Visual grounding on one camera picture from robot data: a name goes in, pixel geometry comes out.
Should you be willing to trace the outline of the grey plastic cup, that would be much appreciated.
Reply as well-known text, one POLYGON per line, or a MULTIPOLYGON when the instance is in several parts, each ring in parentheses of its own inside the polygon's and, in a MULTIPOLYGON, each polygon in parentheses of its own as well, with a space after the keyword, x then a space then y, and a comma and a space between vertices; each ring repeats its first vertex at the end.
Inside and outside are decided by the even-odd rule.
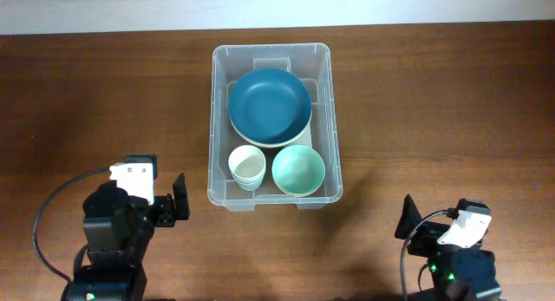
POLYGON ((257 178, 257 179, 255 179, 255 180, 249 180, 249 181, 240 180, 240 179, 235 179, 235 181, 236 181, 240 186, 248 186, 248 187, 250 187, 250 186, 253 186, 253 187, 260 186, 260 185, 262 184, 263 180, 264 180, 263 177, 257 178))

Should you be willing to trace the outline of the cream large bowl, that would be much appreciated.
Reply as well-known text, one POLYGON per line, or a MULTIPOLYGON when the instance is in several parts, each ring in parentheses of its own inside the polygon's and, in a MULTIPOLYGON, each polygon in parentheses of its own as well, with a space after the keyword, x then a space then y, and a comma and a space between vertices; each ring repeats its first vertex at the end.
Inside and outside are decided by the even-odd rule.
POLYGON ((242 120, 235 122, 229 119, 236 133, 248 143, 262 148, 287 147, 297 144, 304 138, 310 127, 309 120, 296 120, 278 123, 262 121, 255 123, 254 120, 242 120))

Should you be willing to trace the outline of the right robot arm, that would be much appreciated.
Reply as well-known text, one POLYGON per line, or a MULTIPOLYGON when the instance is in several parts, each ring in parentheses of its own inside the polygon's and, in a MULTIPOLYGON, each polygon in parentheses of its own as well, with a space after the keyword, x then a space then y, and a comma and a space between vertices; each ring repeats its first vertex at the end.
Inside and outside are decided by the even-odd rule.
POLYGON ((499 300, 495 256, 482 249, 491 223, 491 210, 481 201, 461 199, 455 207, 421 216, 411 196, 403 201, 395 237, 403 241, 400 277, 404 300, 499 300), (433 286, 408 292, 405 259, 427 260, 421 268, 433 286))

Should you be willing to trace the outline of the dark blue large bowl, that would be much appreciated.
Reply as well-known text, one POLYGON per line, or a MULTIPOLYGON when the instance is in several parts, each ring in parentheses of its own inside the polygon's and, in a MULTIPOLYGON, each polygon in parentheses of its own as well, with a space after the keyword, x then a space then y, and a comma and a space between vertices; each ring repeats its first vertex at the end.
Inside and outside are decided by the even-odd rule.
POLYGON ((286 123, 312 117, 308 89, 282 69, 254 69, 241 76, 228 99, 228 114, 235 122, 254 120, 286 123))

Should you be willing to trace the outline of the mint green plastic cup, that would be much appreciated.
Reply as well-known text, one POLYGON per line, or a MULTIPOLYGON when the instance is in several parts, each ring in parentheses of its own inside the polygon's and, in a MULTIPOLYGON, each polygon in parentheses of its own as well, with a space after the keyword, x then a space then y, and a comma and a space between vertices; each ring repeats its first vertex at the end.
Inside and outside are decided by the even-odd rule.
POLYGON ((238 185, 246 191, 254 191, 261 186, 260 183, 238 183, 238 185))

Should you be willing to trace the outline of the cream plastic cup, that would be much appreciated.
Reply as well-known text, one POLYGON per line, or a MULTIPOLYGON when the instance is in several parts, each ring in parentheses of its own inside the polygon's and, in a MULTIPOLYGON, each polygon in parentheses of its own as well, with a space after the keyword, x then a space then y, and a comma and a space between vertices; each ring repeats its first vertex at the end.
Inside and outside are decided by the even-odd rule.
POLYGON ((264 175, 266 160, 264 153, 258 147, 242 145, 230 153, 228 167, 234 178, 250 182, 264 175))

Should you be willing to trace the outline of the yellow small bowl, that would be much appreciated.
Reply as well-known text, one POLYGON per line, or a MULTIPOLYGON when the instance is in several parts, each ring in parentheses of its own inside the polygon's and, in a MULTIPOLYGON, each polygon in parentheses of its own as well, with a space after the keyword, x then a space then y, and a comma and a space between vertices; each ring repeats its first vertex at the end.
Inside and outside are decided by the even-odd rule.
POLYGON ((293 196, 295 198, 303 198, 303 197, 307 197, 311 194, 313 194, 315 191, 309 191, 309 192, 301 192, 301 193, 293 193, 293 192, 288 192, 288 191, 283 191, 283 193, 285 195, 290 195, 293 196))

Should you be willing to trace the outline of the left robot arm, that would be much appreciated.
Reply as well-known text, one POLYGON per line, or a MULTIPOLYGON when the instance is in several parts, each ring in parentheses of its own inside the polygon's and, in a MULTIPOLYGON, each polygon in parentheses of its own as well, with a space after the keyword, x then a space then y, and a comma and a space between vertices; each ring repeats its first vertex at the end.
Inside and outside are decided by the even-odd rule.
POLYGON ((87 244, 76 254, 73 280, 63 300, 142 300, 147 276, 142 261, 157 227, 173 227, 190 217, 185 175, 173 193, 147 200, 105 182, 82 205, 87 244))

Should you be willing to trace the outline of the mint green small bowl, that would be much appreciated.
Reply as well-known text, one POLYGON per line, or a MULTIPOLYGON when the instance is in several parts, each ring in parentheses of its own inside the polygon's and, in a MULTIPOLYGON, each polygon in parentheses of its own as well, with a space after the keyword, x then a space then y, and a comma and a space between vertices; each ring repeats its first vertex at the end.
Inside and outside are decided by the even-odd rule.
POLYGON ((326 168, 322 156, 312 147, 293 145, 280 150, 271 166, 274 183, 281 191, 316 191, 323 184, 326 168))

